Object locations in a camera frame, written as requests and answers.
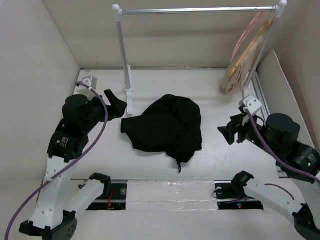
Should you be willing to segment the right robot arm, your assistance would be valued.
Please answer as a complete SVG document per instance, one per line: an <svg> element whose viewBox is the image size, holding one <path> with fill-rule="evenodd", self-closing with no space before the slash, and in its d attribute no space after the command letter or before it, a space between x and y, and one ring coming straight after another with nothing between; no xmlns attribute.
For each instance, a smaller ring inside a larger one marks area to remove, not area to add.
<svg viewBox="0 0 320 240"><path fill-rule="evenodd" d="M264 125L249 111L231 116L218 127L229 145L249 141L272 156L276 165L295 183L304 202L278 194L267 183L246 171L235 175L229 191L240 198L251 197L284 216L306 240L320 238L320 155L298 141L300 125L282 113L271 114Z"/></svg>

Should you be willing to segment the black trousers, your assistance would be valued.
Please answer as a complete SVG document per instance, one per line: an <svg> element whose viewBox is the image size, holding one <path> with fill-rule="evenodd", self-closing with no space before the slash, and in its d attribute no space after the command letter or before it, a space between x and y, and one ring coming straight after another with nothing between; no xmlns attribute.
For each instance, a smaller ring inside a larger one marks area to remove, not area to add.
<svg viewBox="0 0 320 240"><path fill-rule="evenodd" d="M126 134L135 150L165 152L176 160L178 172L195 152L202 150L202 116L191 99L166 94L141 115L121 120L120 131Z"/></svg>

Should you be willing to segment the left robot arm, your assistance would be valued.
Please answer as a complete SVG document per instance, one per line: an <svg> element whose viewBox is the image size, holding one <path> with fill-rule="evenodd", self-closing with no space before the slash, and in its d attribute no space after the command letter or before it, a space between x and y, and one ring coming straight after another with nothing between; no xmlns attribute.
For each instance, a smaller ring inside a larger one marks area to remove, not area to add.
<svg viewBox="0 0 320 240"><path fill-rule="evenodd" d="M97 198L107 198L112 192L108 175L93 173L80 191L66 202L67 191L78 160L93 147L86 147L89 133L102 123L121 118L127 103L118 99L110 89L102 96L88 99L83 94L69 96L62 107L62 119L52 135L47 150L44 183L39 191L37 205L31 218L22 222L21 234L43 240L70 240L74 236L78 218Z"/></svg>

